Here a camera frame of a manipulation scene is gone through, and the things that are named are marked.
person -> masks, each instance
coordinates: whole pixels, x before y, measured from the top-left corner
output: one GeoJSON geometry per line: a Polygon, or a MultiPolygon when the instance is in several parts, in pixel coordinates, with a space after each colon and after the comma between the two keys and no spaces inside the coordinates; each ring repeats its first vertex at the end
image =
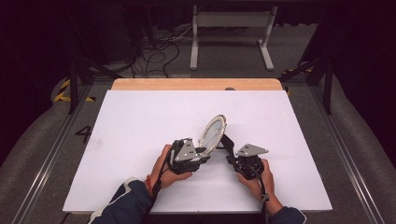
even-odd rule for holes
{"type": "MultiPolygon", "coordinates": [[[[127,179],[117,190],[110,203],[91,215],[89,224],[123,224],[140,223],[155,203],[153,199],[154,184],[160,175],[163,162],[171,148],[165,145],[161,156],[156,160],[152,172],[145,182],[134,177],[127,179]]],[[[262,182],[266,188],[269,200],[265,203],[266,212],[270,216],[269,224],[301,224],[306,222],[306,217],[298,209],[283,206],[275,195],[275,182],[267,160],[262,159],[264,171],[262,182]]],[[[262,190],[258,179],[246,180],[236,173],[239,182],[247,186],[251,194],[260,202],[262,190]]],[[[191,172],[176,175],[167,169],[165,164],[161,176],[161,189],[167,188],[176,181],[185,180],[192,176],[191,172]]]]}

white board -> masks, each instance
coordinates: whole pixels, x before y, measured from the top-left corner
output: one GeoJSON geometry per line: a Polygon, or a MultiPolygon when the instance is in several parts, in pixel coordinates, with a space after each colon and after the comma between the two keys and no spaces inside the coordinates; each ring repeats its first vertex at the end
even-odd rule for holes
{"type": "MultiPolygon", "coordinates": [[[[270,163],[284,205],[332,209],[284,91],[108,91],[64,211],[105,206],[127,178],[146,178],[165,144],[191,137],[197,147],[205,126],[219,114],[227,119],[225,133],[234,151],[246,143],[269,149],[262,157],[270,163]]],[[[214,150],[192,177],[162,189],[151,213],[259,212],[225,156],[214,150]]]]}

gray carpet floor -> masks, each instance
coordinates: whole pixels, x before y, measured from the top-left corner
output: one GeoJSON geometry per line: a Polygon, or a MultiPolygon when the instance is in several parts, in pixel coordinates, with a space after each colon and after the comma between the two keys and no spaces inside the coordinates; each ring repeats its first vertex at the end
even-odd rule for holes
{"type": "MultiPolygon", "coordinates": [[[[275,27],[271,34],[268,49],[275,71],[265,69],[257,39],[262,32],[247,29],[242,34],[231,34],[224,29],[206,30],[200,35],[198,69],[191,71],[191,41],[177,43],[179,55],[166,66],[172,77],[279,77],[285,69],[296,67],[304,49],[315,31],[315,26],[275,27]]],[[[167,60],[177,55],[177,48],[170,46],[162,51],[167,60]]],[[[149,70],[162,70],[163,63],[150,63],[149,70]]],[[[131,70],[122,73],[131,77],[131,70]]],[[[163,77],[162,72],[148,74],[150,77],[163,77]]],[[[340,157],[337,140],[334,139],[321,105],[316,103],[313,91],[318,87],[307,87],[305,75],[284,83],[290,88],[290,102],[294,109],[306,142],[311,150],[318,170],[323,175],[333,210],[320,213],[306,213],[307,223],[374,223],[366,215],[361,198],[350,180],[350,173],[340,157]]],[[[62,150],[46,179],[32,210],[22,223],[61,223],[65,216],[62,211],[69,186],[84,153],[84,136],[76,132],[86,125],[94,126],[106,90],[112,81],[97,76],[89,89],[94,102],[82,102],[81,108],[65,137],[62,150]]],[[[56,93],[63,81],[54,87],[56,93]]],[[[35,177],[45,162],[58,133],[68,117],[70,103],[55,102],[53,107],[38,118],[21,137],[0,169],[0,222],[12,223],[35,177]]],[[[361,172],[371,197],[385,223],[396,220],[396,172],[385,155],[370,128],[343,94],[337,79],[332,86],[332,115],[330,115],[343,136],[351,157],[361,172]]],[[[251,223],[254,216],[152,216],[149,223],[240,223],[241,219],[251,223]]],[[[89,215],[72,214],[64,223],[86,223],[89,215]]]]}

table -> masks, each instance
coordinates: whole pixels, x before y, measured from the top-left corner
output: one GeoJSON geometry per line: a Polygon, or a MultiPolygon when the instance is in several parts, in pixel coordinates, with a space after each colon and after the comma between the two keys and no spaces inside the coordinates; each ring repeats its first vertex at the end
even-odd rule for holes
{"type": "MultiPolygon", "coordinates": [[[[211,78],[116,80],[102,104],[64,211],[89,213],[106,205],[125,179],[145,178],[164,143],[192,137],[196,144],[206,124],[220,113],[227,118],[226,133],[235,151],[245,143],[270,150],[265,158],[283,204],[305,211],[332,209],[279,82],[211,78]],[[237,91],[220,91],[227,87],[237,91]]],[[[259,213],[225,156],[225,151],[215,150],[189,180],[163,189],[151,214],[259,213]]]]}

floor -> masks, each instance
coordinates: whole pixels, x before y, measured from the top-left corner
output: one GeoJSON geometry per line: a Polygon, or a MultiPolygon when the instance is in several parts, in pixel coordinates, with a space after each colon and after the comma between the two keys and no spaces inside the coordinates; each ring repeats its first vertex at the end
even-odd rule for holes
{"type": "MultiPolygon", "coordinates": [[[[188,28],[178,27],[181,34],[188,28]]],[[[275,66],[272,72],[265,69],[257,47],[262,31],[233,28],[200,30],[196,71],[189,69],[191,35],[182,35],[184,38],[175,40],[175,45],[158,50],[144,48],[145,57],[133,65],[135,72],[129,69],[120,74],[164,77],[165,69],[171,77],[185,78],[280,77],[285,69],[296,67],[315,29],[315,25],[275,27],[268,43],[275,66]]],[[[291,105],[333,206],[328,212],[305,212],[307,223],[394,223],[396,172],[382,147],[336,78],[332,85],[332,114],[328,115],[321,105],[323,83],[308,87],[305,77],[301,74],[283,85],[290,89],[291,105]]],[[[64,79],[54,87],[52,99],[63,84],[64,79]]],[[[87,125],[94,127],[111,84],[110,78],[96,75],[92,86],[79,86],[81,104],[74,114],[68,114],[70,103],[54,102],[26,130],[0,169],[1,223],[88,221],[90,215],[69,215],[62,208],[87,144],[84,136],[76,133],[87,125]],[[86,101],[86,97],[95,100],[86,101]]],[[[253,215],[151,216],[148,223],[239,223],[241,218],[257,220],[253,215]]]]}

